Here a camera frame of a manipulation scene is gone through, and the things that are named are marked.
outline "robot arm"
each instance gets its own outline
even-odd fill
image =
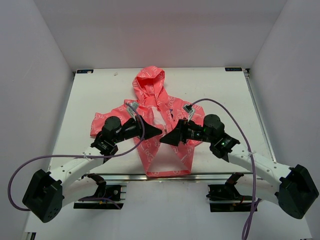
[[[293,218],[301,219],[319,196],[305,167],[290,167],[248,152],[247,147],[225,133],[225,125],[217,115],[206,115],[203,126],[188,119],[180,119],[176,127],[162,137],[160,142],[178,146],[180,142],[185,144],[188,140],[210,143],[209,149],[217,158],[249,171],[252,170],[251,155],[254,154],[255,171],[260,177],[256,180],[256,197],[279,205]],[[235,173],[225,184],[238,195],[252,194],[252,176]],[[214,199],[214,194],[208,194],[207,197]]]
[[[83,158],[76,158],[51,171],[37,171],[29,183],[23,197],[26,205],[42,222],[51,221],[69,203],[84,197],[103,197],[106,182],[101,176],[88,174],[114,156],[118,151],[116,143],[134,137],[142,137],[144,125],[144,139],[150,139],[162,134],[162,131],[149,125],[141,116],[130,118],[123,125],[116,116],[106,119],[102,130],[97,134],[94,142],[86,151]]]

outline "gray wall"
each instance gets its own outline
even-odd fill
[[[9,204],[7,184],[19,165],[51,152],[72,72],[32,0],[2,1],[0,31],[0,233],[18,240],[27,214]],[[15,179],[13,197],[20,206],[43,165],[33,163]]]
[[[250,67],[286,0],[35,0],[73,70]]]
[[[251,70],[279,162],[308,168],[320,189],[320,1],[288,0]],[[320,239],[320,200],[306,215]]]

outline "red garment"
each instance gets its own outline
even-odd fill
[[[145,173],[149,177],[190,174],[195,146],[201,143],[189,140],[185,145],[181,143],[178,147],[160,144],[159,139],[174,129],[179,119],[188,118],[188,113],[183,109],[183,106],[190,104],[190,102],[180,98],[169,96],[164,88],[164,82],[165,71],[163,69],[155,66],[145,67],[132,82],[137,100],[124,100],[124,103],[138,102],[137,112],[148,124],[161,129],[163,132],[162,135],[144,140],[137,147]],[[198,125],[203,125],[205,117],[203,108],[198,105],[193,107],[195,108],[195,114],[192,121]],[[131,117],[126,109],[126,105],[121,105],[109,113],[96,113],[91,124],[90,135],[96,136],[101,131],[105,120],[110,116],[117,116],[124,124]],[[133,140],[135,144],[139,142],[137,137]]]

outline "white table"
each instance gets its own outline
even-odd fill
[[[225,105],[246,134],[254,151],[272,159],[257,113],[241,71],[224,68],[165,68],[165,89],[171,96],[193,102],[212,98]],[[93,73],[76,74],[55,154],[81,154],[92,142],[90,127],[96,112],[108,113],[136,99],[132,81],[139,69],[94,69]],[[244,142],[237,127],[219,106],[201,102],[206,114],[217,114],[228,134]],[[132,140],[118,144],[119,153],[134,146]],[[55,158],[50,167],[69,161]],[[143,175],[138,153],[112,158],[92,173]],[[244,168],[213,156],[209,144],[195,148],[192,174],[247,173]],[[25,231],[37,232],[36,240],[49,239],[240,239],[248,213],[210,213],[206,183],[193,182],[129,182],[122,210],[63,208],[50,223],[40,222],[32,213]],[[262,202],[254,216],[249,239],[295,240],[310,238],[306,221],[286,215],[278,206]]]

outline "red hoodie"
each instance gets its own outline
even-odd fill
[[[190,104],[180,98],[169,96],[164,88],[165,71],[156,66],[143,68],[132,82],[137,100],[125,99],[124,103],[139,103],[137,112],[144,120],[159,129],[163,134],[144,140],[138,147],[145,173],[149,177],[167,177],[187,175],[191,173],[195,146],[200,142],[189,140],[176,147],[160,144],[159,139],[169,133],[178,123],[179,119],[188,118],[188,113],[183,109],[185,104]],[[194,105],[195,114],[192,121],[198,125],[203,124],[205,113],[202,107]],[[91,136],[96,136],[110,116],[117,116],[124,124],[131,116],[127,106],[121,105],[109,113],[96,113],[91,124]]]

